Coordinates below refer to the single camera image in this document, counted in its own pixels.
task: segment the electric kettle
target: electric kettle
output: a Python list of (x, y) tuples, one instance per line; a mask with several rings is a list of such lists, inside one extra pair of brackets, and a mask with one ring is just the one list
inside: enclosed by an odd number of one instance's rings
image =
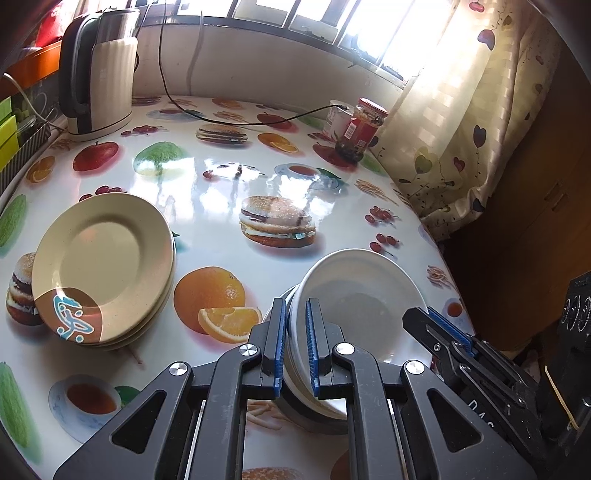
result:
[(75, 18), (61, 41), (59, 102), (75, 141), (113, 133), (131, 120), (139, 10)]

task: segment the kettle handle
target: kettle handle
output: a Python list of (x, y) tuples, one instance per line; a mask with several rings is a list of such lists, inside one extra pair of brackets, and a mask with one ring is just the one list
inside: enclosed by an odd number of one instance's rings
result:
[(75, 18), (61, 41), (59, 101), (70, 118), (90, 112), (90, 67), (100, 18), (100, 13)]

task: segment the jar lid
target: jar lid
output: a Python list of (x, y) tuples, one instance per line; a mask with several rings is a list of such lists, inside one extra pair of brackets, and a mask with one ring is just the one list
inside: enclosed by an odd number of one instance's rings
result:
[(359, 104), (365, 108), (369, 108), (371, 111), (377, 113), (380, 116), (388, 116), (388, 111), (383, 106), (379, 106), (377, 103), (374, 103), (367, 98), (360, 98)]

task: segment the curtain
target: curtain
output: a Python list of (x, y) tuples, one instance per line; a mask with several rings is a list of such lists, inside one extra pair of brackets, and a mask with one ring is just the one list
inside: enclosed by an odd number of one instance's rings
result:
[(459, 1), (372, 142), (436, 240), (485, 211), (540, 111), (560, 47), (525, 0)]

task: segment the plate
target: plate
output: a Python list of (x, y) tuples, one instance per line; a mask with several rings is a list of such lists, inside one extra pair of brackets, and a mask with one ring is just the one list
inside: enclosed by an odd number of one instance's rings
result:
[(127, 193), (76, 203), (37, 249), (32, 287), (39, 315), (64, 340), (111, 342), (154, 309), (173, 267), (162, 214)]
[(147, 314), (146, 317), (136, 327), (134, 327), (128, 333), (123, 335), (123, 337), (113, 340), (113, 342), (101, 343), (100, 345), (88, 345), (88, 347), (100, 348), (103, 350), (115, 350), (117, 348), (122, 348), (125, 345), (129, 345), (130, 343), (135, 342), (139, 337), (141, 337), (152, 325), (153, 321), (158, 317), (158, 315), (164, 308), (164, 305), (166, 305), (166, 301), (170, 297), (170, 292), (173, 289), (175, 265), (176, 253), (174, 256), (173, 269), (170, 272), (170, 277), (168, 278), (168, 283), (166, 284), (162, 296), (160, 297), (158, 303), (154, 306), (152, 311), (149, 314)]

